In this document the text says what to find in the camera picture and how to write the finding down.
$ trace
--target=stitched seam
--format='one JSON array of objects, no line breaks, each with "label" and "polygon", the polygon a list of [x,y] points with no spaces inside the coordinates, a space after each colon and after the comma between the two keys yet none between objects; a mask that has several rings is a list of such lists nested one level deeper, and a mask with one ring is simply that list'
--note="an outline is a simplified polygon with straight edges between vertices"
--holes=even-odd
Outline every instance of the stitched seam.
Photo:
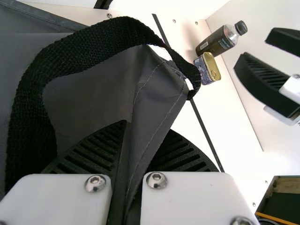
[{"label": "stitched seam", "polygon": [[135,97],[135,99],[133,100],[133,106],[135,106],[135,101],[136,101],[137,96],[139,95],[141,89],[142,89],[143,87],[146,86],[146,84],[148,83],[148,81],[150,80],[150,78],[152,77],[152,75],[154,74],[155,70],[156,70],[158,67],[160,67],[163,63],[164,63],[163,61],[160,62],[160,63],[153,69],[152,73],[151,73],[150,76],[148,77],[148,80],[147,80],[147,81],[145,82],[145,84],[137,91],[136,97]]},{"label": "stitched seam", "polygon": [[[139,162],[141,161],[142,157],[144,156],[144,154],[145,154],[146,150],[148,149],[148,147],[149,147],[151,141],[153,140],[154,136],[156,135],[156,133],[158,132],[158,130],[160,129],[160,127],[163,125],[164,121],[167,119],[168,115],[171,113],[172,109],[175,107],[175,105],[176,105],[177,102],[179,101],[180,97],[182,96],[184,86],[185,86],[185,84],[183,84],[183,86],[182,86],[181,94],[178,96],[178,99],[177,99],[176,102],[173,104],[173,106],[171,107],[171,109],[169,110],[169,112],[167,113],[167,115],[165,116],[165,118],[163,119],[163,121],[160,123],[160,125],[158,126],[158,128],[156,129],[156,131],[154,132],[154,134],[152,135],[150,141],[148,142],[148,144],[147,144],[147,146],[146,146],[146,149],[143,151],[143,153],[142,153],[142,155],[141,155],[141,157],[140,157],[140,159],[139,159]],[[132,175],[131,178],[130,178],[129,185],[128,185],[128,190],[127,190],[127,192],[126,192],[126,198],[127,198],[127,196],[128,196],[128,192],[129,192],[129,190],[130,190],[131,181],[132,181],[132,179],[133,179],[133,176],[134,176],[134,174],[135,174],[135,172],[136,172],[136,170],[137,170],[139,164],[140,164],[140,163],[138,163],[138,164],[136,165],[135,170],[134,170],[134,173],[133,173],[133,175]]]}]

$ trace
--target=white plastic block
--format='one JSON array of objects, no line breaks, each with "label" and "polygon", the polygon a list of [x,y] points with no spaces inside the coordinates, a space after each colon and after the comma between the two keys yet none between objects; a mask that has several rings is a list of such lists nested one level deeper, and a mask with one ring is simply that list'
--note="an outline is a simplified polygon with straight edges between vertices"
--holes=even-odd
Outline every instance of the white plastic block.
[{"label": "white plastic block", "polygon": [[279,89],[279,92],[300,104],[300,75],[294,74]]},{"label": "white plastic block", "polygon": [[33,174],[20,179],[0,202],[8,225],[105,225],[111,181],[98,192],[85,190],[92,174]]},{"label": "white plastic block", "polygon": [[258,225],[233,178],[223,172],[162,172],[167,186],[142,182],[141,225],[230,225],[246,217]]}]

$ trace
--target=dark glass bottle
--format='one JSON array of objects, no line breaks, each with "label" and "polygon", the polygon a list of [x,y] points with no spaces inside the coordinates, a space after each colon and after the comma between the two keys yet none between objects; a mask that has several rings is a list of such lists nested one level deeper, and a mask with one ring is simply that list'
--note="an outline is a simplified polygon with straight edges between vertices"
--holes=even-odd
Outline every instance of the dark glass bottle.
[{"label": "dark glass bottle", "polygon": [[210,52],[216,57],[236,46],[239,36],[247,33],[247,31],[247,26],[242,20],[238,21],[234,26],[225,24],[204,39],[196,47],[196,53],[200,56],[204,52]]}]

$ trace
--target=black line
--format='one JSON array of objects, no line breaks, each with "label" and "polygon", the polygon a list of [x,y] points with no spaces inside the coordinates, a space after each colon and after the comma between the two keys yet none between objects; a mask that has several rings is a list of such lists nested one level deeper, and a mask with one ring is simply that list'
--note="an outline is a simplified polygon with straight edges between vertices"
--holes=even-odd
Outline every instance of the black line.
[{"label": "black line", "polygon": [[166,44],[168,47],[170,47],[170,44],[169,44],[168,39],[167,39],[167,37],[166,37],[166,35],[165,35],[165,33],[164,33],[164,30],[163,30],[163,28],[161,27],[160,22],[159,22],[159,20],[158,20],[158,16],[157,16],[156,14],[152,14],[152,16],[153,16],[154,21],[155,21],[155,23],[156,23],[156,25],[157,25],[157,27],[158,27],[158,29],[159,29],[159,32],[160,32],[161,36],[162,36],[162,38],[163,38],[163,41],[165,42],[165,44]]},{"label": "black line", "polygon": [[[159,29],[159,32],[160,32],[161,36],[162,36],[162,38],[163,38],[163,41],[165,42],[165,44],[166,44],[168,47],[170,47],[170,44],[169,44],[169,42],[168,42],[168,39],[167,39],[167,37],[166,37],[166,35],[165,35],[165,33],[164,33],[164,30],[163,30],[162,26],[160,25],[160,22],[159,22],[159,20],[158,20],[157,15],[156,15],[156,14],[152,14],[152,16],[153,16],[153,18],[154,18],[154,20],[155,20],[155,23],[156,23],[156,25],[157,25],[157,27],[158,27],[158,29]],[[211,142],[210,136],[209,136],[209,134],[207,133],[207,130],[206,130],[205,125],[204,125],[204,123],[203,123],[203,121],[202,121],[202,119],[201,119],[201,116],[200,116],[200,113],[199,113],[199,111],[198,111],[198,109],[197,109],[197,106],[196,106],[196,104],[195,104],[195,102],[194,102],[193,99],[191,99],[190,102],[191,102],[191,104],[192,104],[192,107],[193,107],[193,110],[194,110],[194,112],[195,112],[195,114],[196,114],[196,117],[197,117],[197,119],[198,119],[198,121],[199,121],[199,123],[200,123],[200,126],[201,126],[201,128],[202,128],[202,130],[203,130],[203,133],[204,133],[204,135],[205,135],[205,137],[206,137],[206,140],[207,140],[207,142],[208,142],[208,145],[210,146],[210,149],[211,149],[211,151],[212,151],[212,154],[214,155],[214,157],[215,157],[215,159],[216,159],[217,165],[219,166],[220,171],[221,171],[221,172],[224,172],[224,168],[223,168],[223,166],[222,166],[222,164],[221,164],[221,161],[220,161],[220,159],[219,159],[219,157],[218,157],[218,155],[217,155],[217,152],[216,152],[216,150],[215,150],[215,147],[214,147],[214,145],[213,145],[212,142]]]},{"label": "black line", "polygon": [[101,8],[103,1],[105,1],[105,0],[97,0],[94,8]]},{"label": "black line", "polygon": [[196,117],[197,117],[197,119],[198,119],[198,121],[199,121],[199,123],[200,123],[200,126],[201,126],[201,128],[202,128],[202,130],[203,130],[203,133],[204,133],[204,135],[205,135],[205,137],[206,137],[206,140],[207,140],[207,142],[208,142],[208,145],[210,146],[210,149],[211,149],[211,151],[212,151],[212,154],[214,155],[214,157],[215,157],[215,159],[216,159],[217,165],[219,166],[220,171],[224,173],[224,172],[225,172],[225,171],[224,171],[224,168],[223,168],[223,166],[222,166],[222,164],[221,164],[221,161],[220,161],[220,159],[219,159],[219,157],[218,157],[218,155],[217,155],[217,152],[216,152],[216,150],[215,150],[215,147],[214,147],[214,145],[213,145],[212,142],[211,142],[210,136],[209,136],[209,134],[207,133],[207,130],[206,130],[205,125],[204,125],[204,123],[203,123],[203,121],[202,121],[202,119],[201,119],[201,116],[200,116],[200,113],[199,113],[199,111],[198,111],[198,109],[197,109],[197,106],[196,106],[196,104],[195,104],[195,102],[194,102],[193,99],[191,99],[190,102],[191,102],[191,104],[192,104],[192,107],[193,107],[193,109],[194,109],[194,112],[195,112],[195,114],[196,114]]},{"label": "black line", "polygon": [[94,8],[108,9],[113,0],[97,0]]}]

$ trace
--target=metal screw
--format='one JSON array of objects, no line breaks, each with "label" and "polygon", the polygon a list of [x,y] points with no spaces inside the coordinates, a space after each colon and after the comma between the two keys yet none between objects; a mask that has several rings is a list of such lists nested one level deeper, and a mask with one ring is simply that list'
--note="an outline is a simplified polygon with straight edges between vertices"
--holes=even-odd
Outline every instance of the metal screw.
[{"label": "metal screw", "polygon": [[161,172],[150,173],[146,181],[149,187],[154,189],[163,189],[167,186],[167,178]]},{"label": "metal screw", "polygon": [[85,190],[87,192],[101,191],[106,185],[106,179],[101,175],[89,177],[85,182]]},{"label": "metal screw", "polygon": [[232,220],[231,225],[254,225],[254,223],[246,217],[236,217]]}]

